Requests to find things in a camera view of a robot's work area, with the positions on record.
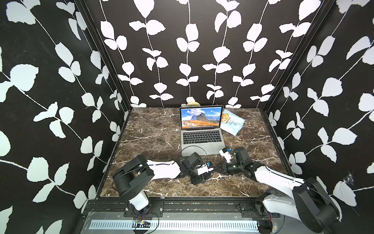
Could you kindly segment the silver laptop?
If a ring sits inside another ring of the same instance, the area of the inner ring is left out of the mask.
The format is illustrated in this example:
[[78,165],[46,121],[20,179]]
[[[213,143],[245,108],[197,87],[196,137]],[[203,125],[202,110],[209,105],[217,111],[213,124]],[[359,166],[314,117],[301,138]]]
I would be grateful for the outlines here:
[[193,153],[217,155],[225,148],[221,131],[222,105],[179,108],[181,123],[181,156]]

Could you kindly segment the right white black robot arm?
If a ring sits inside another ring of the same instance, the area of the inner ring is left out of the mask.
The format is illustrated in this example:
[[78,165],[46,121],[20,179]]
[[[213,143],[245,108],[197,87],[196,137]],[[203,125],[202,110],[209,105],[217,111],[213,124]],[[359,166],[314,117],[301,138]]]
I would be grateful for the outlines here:
[[336,203],[316,179],[304,180],[270,169],[253,161],[243,147],[223,148],[219,154],[224,160],[214,167],[216,172],[230,176],[242,174],[280,192],[263,198],[262,204],[268,212],[297,219],[315,233],[327,230],[341,218]]

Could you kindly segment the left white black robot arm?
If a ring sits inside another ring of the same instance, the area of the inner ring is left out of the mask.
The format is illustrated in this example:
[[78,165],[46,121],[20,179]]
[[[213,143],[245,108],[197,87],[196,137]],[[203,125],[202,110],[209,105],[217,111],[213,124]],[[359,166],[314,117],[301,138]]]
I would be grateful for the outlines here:
[[151,202],[144,191],[150,181],[188,176],[193,185],[198,185],[211,178],[213,170],[213,163],[204,162],[197,153],[169,162],[151,161],[139,155],[115,171],[112,179],[121,201],[128,202],[133,210],[143,215],[151,210]]

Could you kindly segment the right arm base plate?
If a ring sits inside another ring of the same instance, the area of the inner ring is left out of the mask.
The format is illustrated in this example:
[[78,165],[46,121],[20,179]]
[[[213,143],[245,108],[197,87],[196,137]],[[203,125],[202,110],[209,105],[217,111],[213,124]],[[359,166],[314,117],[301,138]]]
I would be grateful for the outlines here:
[[253,219],[272,220],[280,218],[279,213],[271,213],[260,202],[240,202],[236,205],[236,209],[241,213],[242,217]]

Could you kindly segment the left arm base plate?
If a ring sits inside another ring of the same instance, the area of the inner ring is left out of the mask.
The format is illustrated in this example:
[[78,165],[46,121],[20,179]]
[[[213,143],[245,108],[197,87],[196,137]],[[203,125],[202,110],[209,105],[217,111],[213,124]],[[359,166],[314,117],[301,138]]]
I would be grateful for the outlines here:
[[163,202],[150,202],[145,208],[137,210],[132,204],[128,204],[124,217],[162,217],[164,209]]

